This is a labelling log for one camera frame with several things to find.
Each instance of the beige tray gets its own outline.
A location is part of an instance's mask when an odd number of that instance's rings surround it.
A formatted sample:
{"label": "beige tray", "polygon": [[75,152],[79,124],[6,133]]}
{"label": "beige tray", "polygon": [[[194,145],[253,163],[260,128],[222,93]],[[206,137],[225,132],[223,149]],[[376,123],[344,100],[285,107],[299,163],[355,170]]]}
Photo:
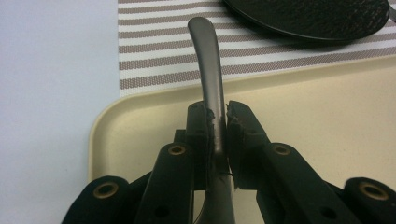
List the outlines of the beige tray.
{"label": "beige tray", "polygon": [[[338,187],[353,176],[396,189],[396,57],[338,63],[224,83],[226,101],[251,107],[273,142],[294,146]],[[92,127],[89,179],[133,181],[183,129],[201,88],[136,95],[110,105]],[[237,223],[263,223],[255,192],[234,193]],[[202,193],[197,194],[195,214]]]}

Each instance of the black plate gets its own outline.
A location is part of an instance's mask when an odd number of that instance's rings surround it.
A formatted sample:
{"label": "black plate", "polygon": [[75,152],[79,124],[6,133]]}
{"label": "black plate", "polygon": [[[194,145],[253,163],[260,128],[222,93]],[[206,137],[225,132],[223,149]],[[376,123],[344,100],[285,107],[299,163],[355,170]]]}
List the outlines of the black plate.
{"label": "black plate", "polygon": [[224,0],[262,27],[286,35],[348,41],[372,35],[389,18],[387,0]]}

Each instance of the striped placemat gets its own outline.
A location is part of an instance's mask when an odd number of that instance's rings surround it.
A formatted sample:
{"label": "striped placemat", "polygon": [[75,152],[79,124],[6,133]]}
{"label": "striped placemat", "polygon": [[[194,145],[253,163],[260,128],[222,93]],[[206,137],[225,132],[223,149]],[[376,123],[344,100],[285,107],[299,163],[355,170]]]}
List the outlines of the striped placemat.
{"label": "striped placemat", "polygon": [[[396,0],[391,0],[396,7]],[[319,44],[261,29],[220,0],[119,0],[120,95],[199,83],[189,19],[211,20],[223,78],[396,54],[396,23],[349,44]]]}

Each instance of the white table surface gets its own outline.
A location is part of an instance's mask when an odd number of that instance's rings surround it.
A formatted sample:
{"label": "white table surface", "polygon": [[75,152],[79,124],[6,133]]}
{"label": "white table surface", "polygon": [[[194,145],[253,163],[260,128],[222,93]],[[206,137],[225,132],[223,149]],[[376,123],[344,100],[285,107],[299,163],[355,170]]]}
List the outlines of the white table surface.
{"label": "white table surface", "polygon": [[60,223],[120,97],[117,1],[0,1],[0,223]]}

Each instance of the placemat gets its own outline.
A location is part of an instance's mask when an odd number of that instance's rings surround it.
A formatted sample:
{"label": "placemat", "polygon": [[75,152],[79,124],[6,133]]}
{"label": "placemat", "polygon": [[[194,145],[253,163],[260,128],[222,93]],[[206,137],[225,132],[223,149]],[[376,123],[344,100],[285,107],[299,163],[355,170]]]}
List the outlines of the placemat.
{"label": "placemat", "polygon": [[[391,0],[396,7],[396,0]],[[119,0],[120,96],[200,82],[187,28],[208,18],[219,41],[223,79],[396,54],[396,23],[351,43],[317,43],[264,30],[220,0]]]}

